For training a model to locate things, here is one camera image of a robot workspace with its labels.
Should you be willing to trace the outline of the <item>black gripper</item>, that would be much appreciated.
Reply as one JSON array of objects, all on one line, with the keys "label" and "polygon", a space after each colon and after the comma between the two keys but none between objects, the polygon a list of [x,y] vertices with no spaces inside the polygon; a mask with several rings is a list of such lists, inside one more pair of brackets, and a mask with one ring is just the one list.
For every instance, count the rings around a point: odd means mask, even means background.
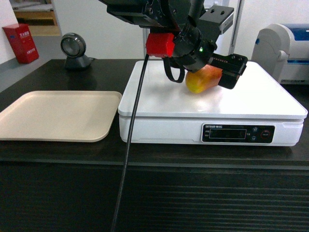
[{"label": "black gripper", "polygon": [[233,89],[243,74],[247,57],[230,54],[216,54],[216,40],[220,36],[220,27],[212,24],[202,24],[195,27],[187,23],[182,31],[174,38],[175,47],[172,58],[177,64],[193,73],[209,64],[222,69],[219,86]]}]

